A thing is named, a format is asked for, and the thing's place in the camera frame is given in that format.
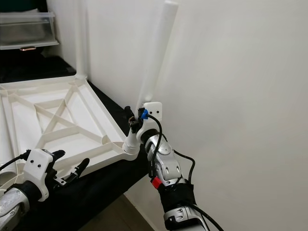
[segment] clear plastic container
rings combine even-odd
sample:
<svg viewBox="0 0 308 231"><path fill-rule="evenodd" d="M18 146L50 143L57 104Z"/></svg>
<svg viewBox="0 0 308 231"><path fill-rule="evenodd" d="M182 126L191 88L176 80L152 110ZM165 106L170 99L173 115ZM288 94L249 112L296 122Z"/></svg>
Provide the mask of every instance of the clear plastic container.
<svg viewBox="0 0 308 231"><path fill-rule="evenodd" d="M0 50L59 44L55 39L53 13L1 13Z"/></svg>

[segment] white plastic frame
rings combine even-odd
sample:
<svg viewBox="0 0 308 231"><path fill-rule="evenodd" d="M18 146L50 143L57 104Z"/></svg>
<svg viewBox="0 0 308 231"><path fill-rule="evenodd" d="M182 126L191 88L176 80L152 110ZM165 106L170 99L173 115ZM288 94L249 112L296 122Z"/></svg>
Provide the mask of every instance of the white plastic frame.
<svg viewBox="0 0 308 231"><path fill-rule="evenodd" d="M124 133L94 93L86 79L75 76L0 84L2 110L0 163L26 149L64 150L54 168L68 175L84 158L90 163L83 175L121 159L137 155L122 150ZM23 181L24 160L0 172L1 190Z"/></svg>

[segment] black wire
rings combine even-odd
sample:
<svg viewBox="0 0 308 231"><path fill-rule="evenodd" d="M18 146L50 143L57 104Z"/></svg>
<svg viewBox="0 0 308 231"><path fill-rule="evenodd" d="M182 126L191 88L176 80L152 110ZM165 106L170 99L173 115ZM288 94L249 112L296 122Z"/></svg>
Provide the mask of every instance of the black wire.
<svg viewBox="0 0 308 231"><path fill-rule="evenodd" d="M183 178L183 176L179 177L179 178L177 179L177 181L175 182L175 185L176 185L177 183L179 183L179 181L180 181L182 178Z"/></svg>
<svg viewBox="0 0 308 231"><path fill-rule="evenodd" d="M189 175L188 175L188 182L191 184L191 183L192 183L192 174L193 174L192 172L193 172L194 166L196 165L195 160L192 159L192 158L189 157L189 156L186 156L186 155L183 155L183 154L179 153L178 151L176 151L176 150L174 150L174 149L173 149L173 151L174 151L177 155L179 155L179 156L181 156L181 157L183 157L183 158L186 158L186 159L189 159L190 161L192 161L192 166L191 166L191 169L189 170Z"/></svg>
<svg viewBox="0 0 308 231"><path fill-rule="evenodd" d="M163 134L163 137L165 138L165 140L168 142L167 137Z"/></svg>
<svg viewBox="0 0 308 231"><path fill-rule="evenodd" d="M9 166L10 164L14 163L16 160L19 159L24 159L27 160L29 154L30 154L31 150L27 150L25 153L19 155L18 157L15 157L14 159L10 160L9 162L5 163L4 165L0 166L0 171L2 171L3 169L5 169L7 166Z"/></svg>
<svg viewBox="0 0 308 231"><path fill-rule="evenodd" d="M219 231L224 231L220 225L218 225L218 223L212 219L205 211L203 211L202 209L200 209L199 207L195 206L192 203L189 202L185 202L184 204L190 208L193 208L194 210L198 211L199 213L201 213L203 216L205 216L206 219L208 219Z"/></svg>
<svg viewBox="0 0 308 231"><path fill-rule="evenodd" d="M5 163L4 165L2 165L0 167L0 171L2 171L4 168L6 168L7 166L9 166L10 164L14 163L16 160L22 159L23 157L20 155L18 157L15 157L14 159L10 160L9 162Z"/></svg>
<svg viewBox="0 0 308 231"><path fill-rule="evenodd" d="M146 114L147 117L151 118L152 120L154 120L158 127L159 127L159 136L158 136L158 141L157 141L157 145L155 147L152 159L151 159L151 169L152 169L152 173L151 173L151 177L153 177L153 174L155 173L155 157L157 155L158 149L159 149L159 145L160 145L160 141L162 139L163 136L163 129L162 129L162 125L160 124L160 122L158 121L158 119L156 119L154 116Z"/></svg>
<svg viewBox="0 0 308 231"><path fill-rule="evenodd" d="M202 220L203 220L203 222L204 222L206 228L208 229L208 231L211 231L210 228L208 227L208 225L207 225L207 223L206 223L206 221L205 221L205 219L204 219L204 217L203 217L202 214L201 214L201 216L202 216Z"/></svg>

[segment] red band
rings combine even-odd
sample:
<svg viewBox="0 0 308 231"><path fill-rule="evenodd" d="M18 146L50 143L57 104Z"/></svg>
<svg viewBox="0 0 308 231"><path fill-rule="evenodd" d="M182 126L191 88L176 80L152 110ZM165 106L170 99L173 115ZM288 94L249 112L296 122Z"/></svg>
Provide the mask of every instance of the red band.
<svg viewBox="0 0 308 231"><path fill-rule="evenodd" d="M154 188L158 189L160 184L162 184L162 182L161 182L161 180L158 177L155 177L152 180L152 185L154 186Z"/></svg>

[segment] robotic hand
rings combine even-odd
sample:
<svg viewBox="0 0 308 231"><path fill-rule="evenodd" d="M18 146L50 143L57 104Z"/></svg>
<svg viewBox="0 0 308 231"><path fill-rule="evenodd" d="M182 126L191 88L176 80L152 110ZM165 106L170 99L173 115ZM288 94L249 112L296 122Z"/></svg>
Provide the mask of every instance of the robotic hand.
<svg viewBox="0 0 308 231"><path fill-rule="evenodd" d="M89 164L90 160L84 159L69 176L60 179L56 176L57 171L53 169L53 165L64 154L63 150L50 153L44 149L34 149L27 150L13 160L26 160L24 182L13 184L0 198L0 231L13 230L33 204L37 201L45 201L49 192L77 179ZM1 166L0 169L5 168L13 161Z"/></svg>
<svg viewBox="0 0 308 231"><path fill-rule="evenodd" d="M162 104L159 102L144 103L138 110L135 119L130 107L125 108L131 131L138 143L144 144L149 161L149 177L152 185L158 190L164 208L164 220L167 230L209 231L203 218L205 216L219 231L223 229L204 211L197 207L191 184L194 160L173 150L162 133ZM128 144L133 140L128 137ZM182 171L175 158L178 154L192 160L189 180L182 176Z"/></svg>

